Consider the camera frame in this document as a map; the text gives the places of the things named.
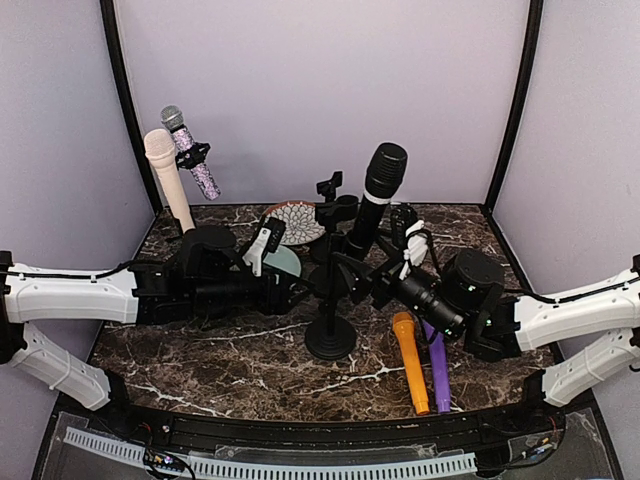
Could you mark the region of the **orange microphone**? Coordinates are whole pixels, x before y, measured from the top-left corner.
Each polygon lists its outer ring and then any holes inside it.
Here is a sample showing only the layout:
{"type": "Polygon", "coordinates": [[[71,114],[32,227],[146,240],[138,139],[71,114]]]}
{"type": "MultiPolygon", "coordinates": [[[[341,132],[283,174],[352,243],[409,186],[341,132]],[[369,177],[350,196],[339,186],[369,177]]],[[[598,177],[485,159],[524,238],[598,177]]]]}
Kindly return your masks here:
{"type": "Polygon", "coordinates": [[[429,398],[415,340],[415,324],[408,312],[394,315],[392,329],[398,341],[412,404],[417,415],[430,412],[429,398]]]}

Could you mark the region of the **black stand of purple microphone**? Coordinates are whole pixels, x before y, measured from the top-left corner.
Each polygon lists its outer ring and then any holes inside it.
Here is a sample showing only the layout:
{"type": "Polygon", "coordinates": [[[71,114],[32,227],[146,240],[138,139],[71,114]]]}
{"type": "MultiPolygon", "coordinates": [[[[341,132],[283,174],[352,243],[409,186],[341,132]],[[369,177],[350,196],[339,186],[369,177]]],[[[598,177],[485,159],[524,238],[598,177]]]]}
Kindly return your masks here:
{"type": "Polygon", "coordinates": [[[310,257],[317,264],[309,275],[316,298],[326,298],[331,287],[338,297],[347,294],[347,285],[340,269],[334,265],[332,254],[344,251],[346,234],[338,230],[338,224],[353,220],[358,208],[358,198],[354,195],[341,195],[315,207],[315,219],[325,228],[323,236],[309,245],[310,257]]]}

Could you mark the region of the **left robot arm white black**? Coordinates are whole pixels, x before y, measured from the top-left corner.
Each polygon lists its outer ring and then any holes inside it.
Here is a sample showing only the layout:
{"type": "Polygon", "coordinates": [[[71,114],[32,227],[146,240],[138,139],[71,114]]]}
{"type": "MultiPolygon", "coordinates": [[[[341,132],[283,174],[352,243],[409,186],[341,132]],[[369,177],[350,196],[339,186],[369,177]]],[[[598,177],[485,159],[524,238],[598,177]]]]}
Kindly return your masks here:
{"type": "Polygon", "coordinates": [[[166,260],[130,260],[107,271],[51,270],[1,254],[1,361],[81,404],[101,411],[120,436],[141,427],[124,380],[92,367],[48,339],[39,320],[99,320],[164,325],[219,318],[247,307],[265,315],[289,312],[309,292],[298,256],[281,246],[280,224],[260,227],[237,246],[226,227],[187,231],[166,260]]]}

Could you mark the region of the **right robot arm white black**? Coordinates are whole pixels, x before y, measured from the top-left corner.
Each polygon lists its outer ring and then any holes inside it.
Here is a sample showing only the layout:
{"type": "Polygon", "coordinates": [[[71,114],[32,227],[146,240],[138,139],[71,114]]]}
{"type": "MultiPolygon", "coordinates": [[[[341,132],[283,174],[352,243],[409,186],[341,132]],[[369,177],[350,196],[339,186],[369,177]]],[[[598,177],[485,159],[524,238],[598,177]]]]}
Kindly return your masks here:
{"type": "Polygon", "coordinates": [[[463,249],[438,276],[406,254],[378,268],[336,253],[350,296],[371,297],[378,307],[395,300],[447,340],[486,362],[515,358],[567,338],[599,333],[569,359],[529,375],[522,403],[510,413],[521,434],[534,432],[549,416],[594,385],[639,358],[639,267],[586,287],[544,297],[508,289],[503,267],[484,253],[463,249]]]}

